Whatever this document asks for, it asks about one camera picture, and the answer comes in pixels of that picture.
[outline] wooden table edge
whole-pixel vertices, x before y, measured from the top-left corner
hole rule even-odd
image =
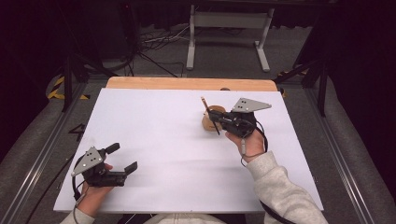
[[[277,91],[269,79],[231,79],[194,77],[111,77],[106,88],[143,90]]]

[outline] gray sleeve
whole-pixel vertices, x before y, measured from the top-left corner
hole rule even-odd
[[[247,168],[257,196],[282,217],[294,223],[327,223],[309,193],[289,181],[286,168],[276,163],[273,152],[260,155]],[[264,223],[278,222],[266,215]]]
[[[84,214],[77,208],[76,208],[75,215],[76,215],[76,220],[77,220],[78,224],[92,224],[95,221],[95,219],[93,217],[90,217],[90,216]],[[61,222],[61,224],[76,224],[76,221],[74,220],[74,217],[73,217],[73,211]]]

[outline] white tabletop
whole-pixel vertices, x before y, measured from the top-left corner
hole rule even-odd
[[[272,150],[289,178],[305,188],[323,209],[304,153],[279,92],[165,91],[102,89],[72,161],[54,210],[69,212],[75,200],[71,172],[91,146],[120,149],[107,156],[113,171],[137,161],[124,187],[112,190],[101,208],[106,213],[252,213],[262,207],[249,171],[224,132],[202,127],[205,107],[230,111],[244,97],[272,105],[256,111]],[[83,180],[77,176],[77,183]]]

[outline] hand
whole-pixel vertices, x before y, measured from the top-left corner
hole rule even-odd
[[[238,147],[239,153],[242,155],[242,145],[241,145],[241,140],[242,138],[232,134],[232,133],[225,133],[225,135],[236,144]],[[254,132],[245,139],[245,148],[247,150],[246,155],[243,157],[243,159],[246,162],[251,162],[254,159],[256,159],[258,156],[260,156],[262,153],[265,152],[264,150],[264,138],[262,135],[259,133],[259,131],[254,130]]]
[[[111,170],[113,166],[105,164],[105,168]],[[90,217],[95,217],[106,195],[113,189],[114,187],[90,187],[87,182],[84,182],[81,193],[85,196],[78,204],[78,209]]]

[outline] metal bracket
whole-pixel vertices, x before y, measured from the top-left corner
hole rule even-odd
[[[79,175],[82,172],[87,171],[93,166],[101,163],[102,161],[103,159],[96,147],[91,147],[90,150],[85,153],[84,157],[82,157],[81,161],[72,172],[72,176]]]
[[[240,98],[238,102],[236,102],[235,106],[233,107],[232,112],[239,112],[239,113],[250,113],[256,110],[262,110],[271,108],[272,106],[254,100],[249,100],[247,98]]]

